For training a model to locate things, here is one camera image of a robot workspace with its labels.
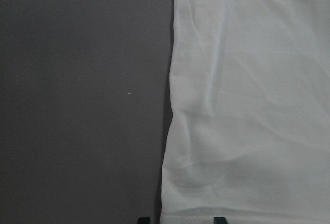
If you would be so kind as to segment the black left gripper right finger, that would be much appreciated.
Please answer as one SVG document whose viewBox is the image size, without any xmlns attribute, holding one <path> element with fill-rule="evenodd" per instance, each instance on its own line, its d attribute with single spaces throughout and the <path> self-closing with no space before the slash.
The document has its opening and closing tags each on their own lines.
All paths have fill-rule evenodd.
<svg viewBox="0 0 330 224">
<path fill-rule="evenodd" d="M 225 217 L 214 217 L 213 223 L 214 224 L 227 224 L 227 220 Z"/>
</svg>

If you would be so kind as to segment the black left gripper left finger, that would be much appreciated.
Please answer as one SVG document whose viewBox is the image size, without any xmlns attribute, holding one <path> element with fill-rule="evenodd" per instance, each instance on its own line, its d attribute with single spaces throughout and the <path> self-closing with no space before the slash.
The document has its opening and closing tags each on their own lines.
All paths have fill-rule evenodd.
<svg viewBox="0 0 330 224">
<path fill-rule="evenodd" d="M 150 224 L 150 217 L 139 217 L 137 224 Z"/>
</svg>

